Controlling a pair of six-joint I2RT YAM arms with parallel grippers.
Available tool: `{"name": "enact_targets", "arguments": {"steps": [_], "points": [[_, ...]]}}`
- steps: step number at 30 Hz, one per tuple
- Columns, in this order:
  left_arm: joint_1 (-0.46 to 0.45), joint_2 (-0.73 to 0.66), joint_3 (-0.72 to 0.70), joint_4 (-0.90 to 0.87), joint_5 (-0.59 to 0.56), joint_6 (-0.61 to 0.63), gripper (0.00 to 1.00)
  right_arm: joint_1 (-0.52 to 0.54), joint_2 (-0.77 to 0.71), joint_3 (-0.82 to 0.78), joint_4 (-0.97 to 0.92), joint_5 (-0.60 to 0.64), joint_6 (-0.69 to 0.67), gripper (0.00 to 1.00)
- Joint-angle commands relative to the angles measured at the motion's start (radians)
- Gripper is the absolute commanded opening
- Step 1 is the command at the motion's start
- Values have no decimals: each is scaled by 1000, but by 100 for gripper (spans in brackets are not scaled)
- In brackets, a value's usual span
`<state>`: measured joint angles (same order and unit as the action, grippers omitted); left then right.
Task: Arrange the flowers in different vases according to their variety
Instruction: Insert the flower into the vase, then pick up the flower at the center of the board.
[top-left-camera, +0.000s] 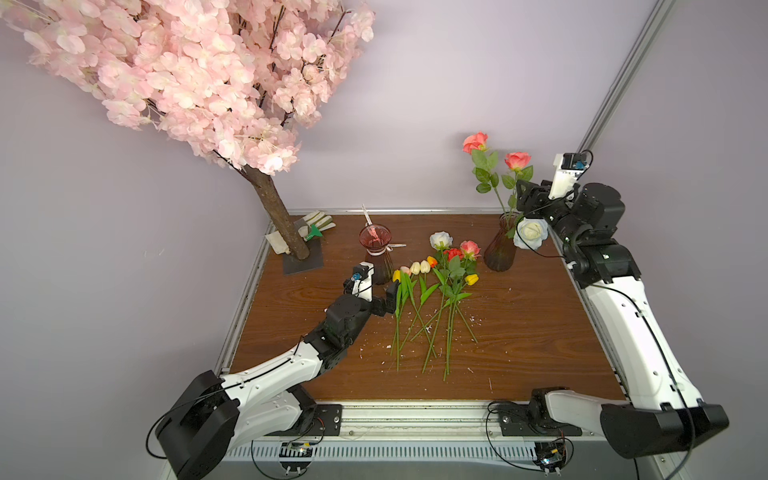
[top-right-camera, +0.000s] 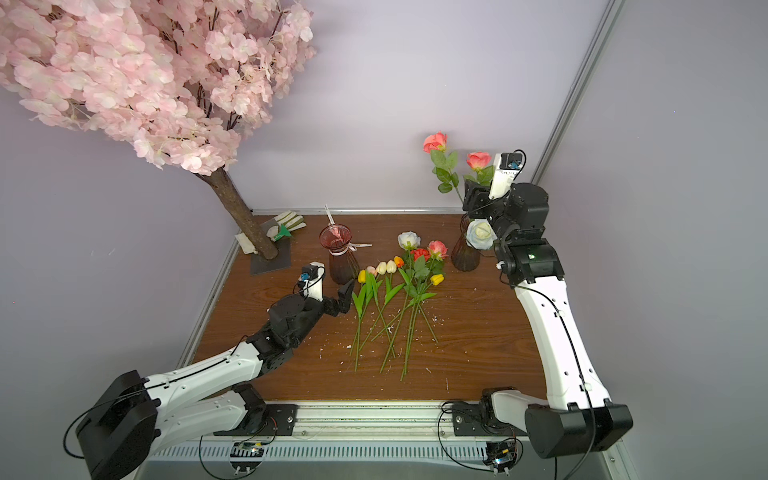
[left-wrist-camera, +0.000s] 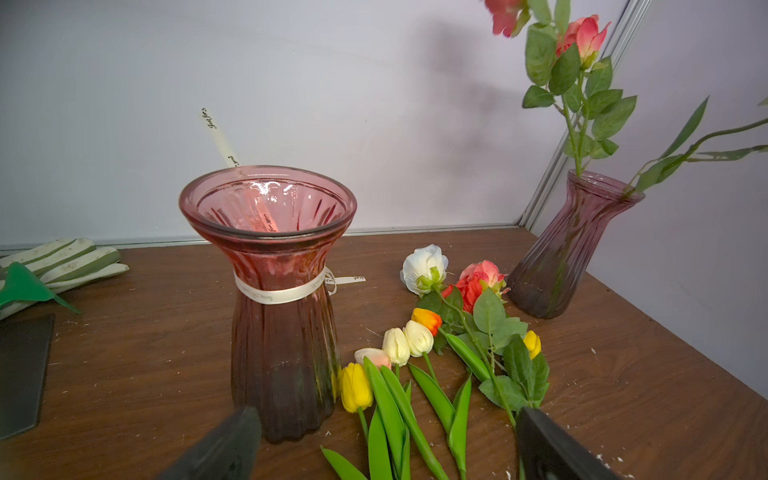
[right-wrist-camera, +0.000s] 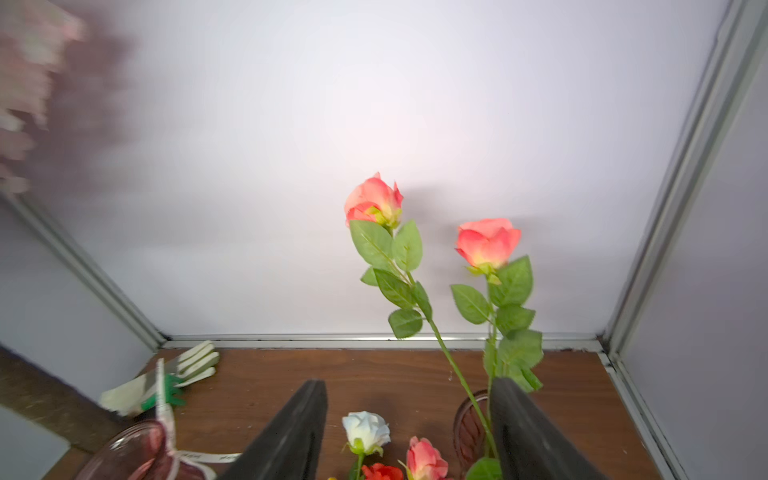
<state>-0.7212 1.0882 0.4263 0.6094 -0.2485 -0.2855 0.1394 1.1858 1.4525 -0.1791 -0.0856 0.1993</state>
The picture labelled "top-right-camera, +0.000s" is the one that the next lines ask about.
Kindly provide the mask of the white rose large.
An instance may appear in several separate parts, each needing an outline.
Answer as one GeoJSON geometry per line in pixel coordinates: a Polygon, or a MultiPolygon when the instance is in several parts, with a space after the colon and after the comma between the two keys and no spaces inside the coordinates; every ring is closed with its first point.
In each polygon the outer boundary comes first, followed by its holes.
{"type": "Polygon", "coordinates": [[[492,225],[486,219],[473,219],[467,227],[465,237],[470,246],[480,251],[492,249],[497,240],[492,225]]]}

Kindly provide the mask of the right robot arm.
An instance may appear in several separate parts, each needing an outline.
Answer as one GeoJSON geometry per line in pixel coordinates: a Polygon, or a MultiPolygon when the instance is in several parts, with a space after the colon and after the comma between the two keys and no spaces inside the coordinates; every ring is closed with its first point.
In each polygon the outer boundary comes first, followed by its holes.
{"type": "Polygon", "coordinates": [[[633,418],[612,400],[581,340],[563,266],[544,237],[547,192],[517,183],[496,194],[470,181],[463,209],[494,232],[497,267],[526,313],[545,375],[543,399],[517,389],[486,392],[492,417],[525,432],[543,459],[608,450],[633,418]]]}

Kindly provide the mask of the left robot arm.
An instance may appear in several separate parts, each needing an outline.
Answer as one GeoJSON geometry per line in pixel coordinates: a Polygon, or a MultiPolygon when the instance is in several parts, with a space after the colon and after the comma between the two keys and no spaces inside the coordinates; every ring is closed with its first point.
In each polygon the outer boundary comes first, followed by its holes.
{"type": "Polygon", "coordinates": [[[320,281],[273,303],[261,329],[234,347],[182,369],[115,378],[70,426],[93,479],[123,479],[149,456],[212,433],[256,432],[266,406],[252,385],[285,364],[319,320],[349,311],[355,283],[335,298],[320,281]]]}

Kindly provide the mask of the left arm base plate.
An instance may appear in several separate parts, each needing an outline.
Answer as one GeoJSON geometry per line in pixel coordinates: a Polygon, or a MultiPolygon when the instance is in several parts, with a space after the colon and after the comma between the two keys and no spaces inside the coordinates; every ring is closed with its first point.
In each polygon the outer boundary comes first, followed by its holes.
{"type": "Polygon", "coordinates": [[[234,429],[214,432],[214,436],[291,436],[297,419],[296,404],[266,404],[260,413],[248,412],[234,429]]]}

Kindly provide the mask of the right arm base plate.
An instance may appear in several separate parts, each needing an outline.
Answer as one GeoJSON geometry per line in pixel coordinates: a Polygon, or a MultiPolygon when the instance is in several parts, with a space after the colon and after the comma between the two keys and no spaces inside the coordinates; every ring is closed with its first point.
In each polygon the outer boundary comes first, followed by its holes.
{"type": "Polygon", "coordinates": [[[457,437],[498,435],[483,419],[477,404],[449,402],[444,410],[450,415],[453,434],[457,437]]]}

